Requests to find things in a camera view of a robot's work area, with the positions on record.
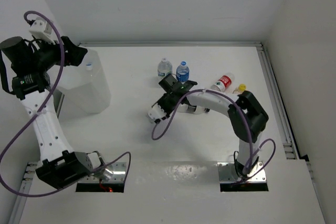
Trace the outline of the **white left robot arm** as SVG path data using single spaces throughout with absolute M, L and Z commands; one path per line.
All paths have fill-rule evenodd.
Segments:
M 87 113 L 104 111 L 110 105 L 111 92 L 98 53 L 75 45 L 66 36 L 57 41 L 33 35 L 30 41 L 20 36 L 2 41 L 1 55 L 10 60 L 15 73 L 8 81 L 1 64 L 2 88 L 20 100 L 37 137 L 41 161 L 37 177 L 55 189 L 88 175 L 108 180 L 98 151 L 78 152 L 67 141 L 53 96 L 60 90 Z

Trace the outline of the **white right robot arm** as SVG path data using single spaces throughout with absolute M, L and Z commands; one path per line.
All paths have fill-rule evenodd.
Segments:
M 239 139 L 234 160 L 235 173 L 240 178 L 247 178 L 258 163 L 260 135 L 269 120 L 256 97 L 249 91 L 236 95 L 198 89 L 196 81 L 180 82 L 171 74 L 163 78 L 159 86 L 164 94 L 151 106 L 148 118 L 155 124 L 164 120 L 171 122 L 182 104 L 203 107 L 225 115 Z

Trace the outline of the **translucent white plastic bin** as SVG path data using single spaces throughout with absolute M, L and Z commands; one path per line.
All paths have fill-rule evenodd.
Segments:
M 110 105 L 111 92 L 97 51 L 86 49 L 79 66 L 63 67 L 57 89 L 86 113 L 97 114 Z M 92 71 L 86 70 L 88 63 Z

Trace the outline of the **black cap Pepsi bottle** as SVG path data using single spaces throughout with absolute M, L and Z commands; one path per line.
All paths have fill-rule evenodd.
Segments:
M 185 113 L 190 113 L 190 114 L 203 114 L 203 113 L 208 113 L 210 109 L 204 108 L 201 106 L 195 106 L 195 105 L 185 105 L 184 107 L 184 112 Z

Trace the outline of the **blue label Pocari bottle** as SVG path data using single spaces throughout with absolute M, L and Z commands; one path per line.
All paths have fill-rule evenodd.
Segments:
M 189 79 L 190 69 L 186 61 L 181 61 L 176 69 L 176 78 L 180 82 L 186 82 Z

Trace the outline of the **clear bottle white label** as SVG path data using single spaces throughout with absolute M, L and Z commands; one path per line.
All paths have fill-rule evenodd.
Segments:
M 158 78 L 161 80 L 167 75 L 171 74 L 172 72 L 173 72 L 173 66 L 171 62 L 166 57 L 162 58 L 162 60 L 157 66 Z

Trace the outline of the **red label clear bottle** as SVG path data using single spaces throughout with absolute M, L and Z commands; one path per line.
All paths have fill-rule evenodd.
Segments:
M 226 73 L 222 75 L 214 84 L 211 85 L 211 89 L 219 92 L 224 92 L 232 85 L 234 80 L 235 76 L 232 73 Z

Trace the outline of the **yellow cap small bottle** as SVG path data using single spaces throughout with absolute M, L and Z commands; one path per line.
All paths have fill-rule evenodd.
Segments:
M 234 91 L 233 94 L 242 94 L 244 91 L 246 91 L 246 85 L 241 83 Z

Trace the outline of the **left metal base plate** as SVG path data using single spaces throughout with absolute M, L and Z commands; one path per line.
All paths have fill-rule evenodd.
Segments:
M 127 162 L 116 162 L 109 165 L 103 173 L 103 184 L 120 184 L 125 181 Z M 98 184 L 100 179 L 94 176 L 87 176 L 78 181 L 79 184 Z

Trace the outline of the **metal base plate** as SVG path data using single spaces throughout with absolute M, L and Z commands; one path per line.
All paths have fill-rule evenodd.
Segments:
M 231 184 L 242 180 L 242 177 L 237 174 L 233 162 L 218 162 L 217 168 L 219 182 L 221 184 Z M 247 177 L 249 177 L 247 183 L 265 183 L 267 178 L 264 170 L 264 164 L 262 162 L 258 162 Z
M 127 162 L 116 162 L 109 165 L 103 173 L 103 184 L 120 184 L 125 181 Z M 78 181 L 79 184 L 98 184 L 100 179 L 94 176 L 87 176 Z

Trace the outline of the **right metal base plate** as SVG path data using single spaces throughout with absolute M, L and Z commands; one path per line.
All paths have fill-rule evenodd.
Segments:
M 221 184 L 231 184 L 242 180 L 242 177 L 237 174 L 233 162 L 218 162 L 217 168 L 219 182 Z M 264 170 L 264 164 L 262 162 L 258 162 L 247 177 L 249 177 L 247 183 L 265 183 L 267 178 Z

